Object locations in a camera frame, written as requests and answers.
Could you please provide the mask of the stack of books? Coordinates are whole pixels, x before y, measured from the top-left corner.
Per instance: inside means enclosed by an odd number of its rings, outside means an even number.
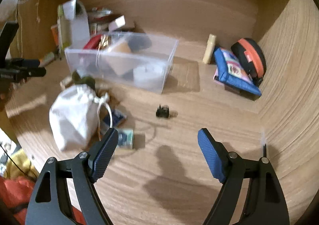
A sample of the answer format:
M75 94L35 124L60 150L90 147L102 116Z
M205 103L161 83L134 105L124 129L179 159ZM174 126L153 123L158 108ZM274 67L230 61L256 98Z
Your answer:
M118 14L103 7L92 8L87 11L87 15L91 35L108 30L109 23L118 17Z

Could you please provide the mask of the orange cloth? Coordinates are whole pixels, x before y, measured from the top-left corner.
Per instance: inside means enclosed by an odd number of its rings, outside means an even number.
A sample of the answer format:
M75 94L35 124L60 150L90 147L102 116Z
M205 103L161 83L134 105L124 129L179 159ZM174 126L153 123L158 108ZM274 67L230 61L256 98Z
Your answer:
M35 183L25 177L1 177L1 224L25 224Z

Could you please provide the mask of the blue patchwork fabric pouch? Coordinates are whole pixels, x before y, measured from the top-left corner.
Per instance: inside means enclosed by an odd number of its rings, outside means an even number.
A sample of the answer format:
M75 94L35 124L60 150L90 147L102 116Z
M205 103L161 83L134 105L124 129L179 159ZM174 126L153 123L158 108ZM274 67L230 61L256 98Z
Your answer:
M216 47L214 58L219 72L219 81L239 90L261 96L260 89L252 82L238 58L229 50Z

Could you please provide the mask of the white drawstring cloth bag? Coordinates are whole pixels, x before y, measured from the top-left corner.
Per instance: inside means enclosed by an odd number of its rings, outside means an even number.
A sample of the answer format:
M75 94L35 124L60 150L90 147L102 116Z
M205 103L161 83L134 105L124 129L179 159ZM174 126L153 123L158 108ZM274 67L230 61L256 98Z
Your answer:
M100 110L111 114L110 96L98 97L86 84L63 90L49 111L53 138L60 151L84 149L100 128Z

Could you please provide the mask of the beige slime tub purple sticker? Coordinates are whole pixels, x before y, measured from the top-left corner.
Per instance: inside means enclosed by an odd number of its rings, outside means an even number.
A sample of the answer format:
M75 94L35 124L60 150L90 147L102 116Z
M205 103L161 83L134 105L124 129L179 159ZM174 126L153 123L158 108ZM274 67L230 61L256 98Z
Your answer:
M126 41L118 41L108 47L106 62L118 76L124 75L134 68L132 51Z

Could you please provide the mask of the dark green glass bottle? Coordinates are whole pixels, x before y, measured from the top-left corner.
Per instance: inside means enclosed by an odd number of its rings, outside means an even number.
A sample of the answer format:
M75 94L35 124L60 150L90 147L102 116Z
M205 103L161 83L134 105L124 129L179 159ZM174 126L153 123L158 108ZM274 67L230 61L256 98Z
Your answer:
M77 71L74 71L71 75L72 81L75 85L87 85L91 89L95 90L96 81L91 76L83 76L81 77Z

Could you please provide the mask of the small floral card box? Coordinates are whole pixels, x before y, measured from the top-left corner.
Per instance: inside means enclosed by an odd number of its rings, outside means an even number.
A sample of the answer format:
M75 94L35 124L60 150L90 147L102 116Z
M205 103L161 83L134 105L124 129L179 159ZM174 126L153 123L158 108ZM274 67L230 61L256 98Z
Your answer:
M130 128L118 129L117 147L132 150L134 144L134 131Z

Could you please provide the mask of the small white cardboard box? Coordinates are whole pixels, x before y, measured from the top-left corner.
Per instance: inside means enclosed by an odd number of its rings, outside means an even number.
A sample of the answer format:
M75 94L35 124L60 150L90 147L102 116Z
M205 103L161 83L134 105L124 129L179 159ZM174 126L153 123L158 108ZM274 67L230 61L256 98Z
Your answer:
M109 31L115 31L115 30L119 30L120 28L123 28L126 25L126 20L124 15L117 17L115 20L113 20L112 22L110 22L108 24L108 30Z

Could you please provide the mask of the blue white small packet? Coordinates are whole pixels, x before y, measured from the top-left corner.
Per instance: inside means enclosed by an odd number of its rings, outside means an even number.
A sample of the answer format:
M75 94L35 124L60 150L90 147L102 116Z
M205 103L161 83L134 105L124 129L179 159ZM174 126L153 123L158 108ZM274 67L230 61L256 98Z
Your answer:
M112 115L112 127L117 128L121 123L125 122L127 116L121 113L118 109L111 110ZM107 130L110 128L110 115L107 114L100 123L100 133L105 134Z

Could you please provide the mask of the orange green tube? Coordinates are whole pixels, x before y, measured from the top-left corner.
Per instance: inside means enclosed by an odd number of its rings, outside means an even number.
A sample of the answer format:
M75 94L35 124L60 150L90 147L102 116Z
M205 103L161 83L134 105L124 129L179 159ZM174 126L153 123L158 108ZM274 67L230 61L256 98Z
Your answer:
M50 52L46 54L42 59L40 59L39 67L44 68L51 62L53 62L56 59L56 55L54 52Z

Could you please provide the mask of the pink phone under pouch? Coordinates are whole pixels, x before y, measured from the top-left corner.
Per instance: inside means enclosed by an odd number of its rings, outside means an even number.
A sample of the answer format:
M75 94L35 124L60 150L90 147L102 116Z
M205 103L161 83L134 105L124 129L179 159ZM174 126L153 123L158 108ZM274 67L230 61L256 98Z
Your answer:
M239 94L241 93L241 91L240 91L238 88L228 86L228 85L226 85L226 84L224 84L224 83L222 83L222 82L219 81L219 72L218 72L218 69L216 69L216 71L215 71L215 74L214 74L214 76L213 76L213 80L214 80L214 82L217 83L218 85L221 85L221 86L225 89L225 91L229 91L229 92L235 93L235 94L237 94L237 95L239 95Z

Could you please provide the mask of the white lidded round container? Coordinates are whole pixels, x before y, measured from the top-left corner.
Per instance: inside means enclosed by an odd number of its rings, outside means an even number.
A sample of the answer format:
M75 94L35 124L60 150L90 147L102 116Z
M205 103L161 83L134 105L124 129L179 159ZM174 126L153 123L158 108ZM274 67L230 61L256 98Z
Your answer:
M155 90L162 87L162 80L165 74L163 64L145 64L133 69L134 84L148 90Z

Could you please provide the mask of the clear plastic storage bin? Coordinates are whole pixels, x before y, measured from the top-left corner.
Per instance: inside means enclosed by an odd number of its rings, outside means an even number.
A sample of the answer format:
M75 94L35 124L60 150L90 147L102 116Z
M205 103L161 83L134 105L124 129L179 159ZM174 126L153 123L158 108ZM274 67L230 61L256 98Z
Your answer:
M106 49L86 49L88 39L64 50L70 71L162 93L178 40L163 35L107 32Z

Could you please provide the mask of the black orange zip case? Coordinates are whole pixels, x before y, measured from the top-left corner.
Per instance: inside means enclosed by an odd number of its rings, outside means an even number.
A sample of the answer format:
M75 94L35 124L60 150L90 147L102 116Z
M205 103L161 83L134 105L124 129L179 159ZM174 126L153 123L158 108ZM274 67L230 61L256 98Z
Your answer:
M231 46L252 82L259 87L267 71L266 59L260 46L252 38L241 38Z

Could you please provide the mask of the cream yellow lotion bottle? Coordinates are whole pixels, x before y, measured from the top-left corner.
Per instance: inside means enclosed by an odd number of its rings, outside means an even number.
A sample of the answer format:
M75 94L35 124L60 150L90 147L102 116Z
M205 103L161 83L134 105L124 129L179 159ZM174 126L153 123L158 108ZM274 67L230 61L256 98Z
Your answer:
M207 40L207 47L202 59L202 62L204 64L210 64L211 59L213 57L215 45L216 45L216 36L213 34L210 34Z

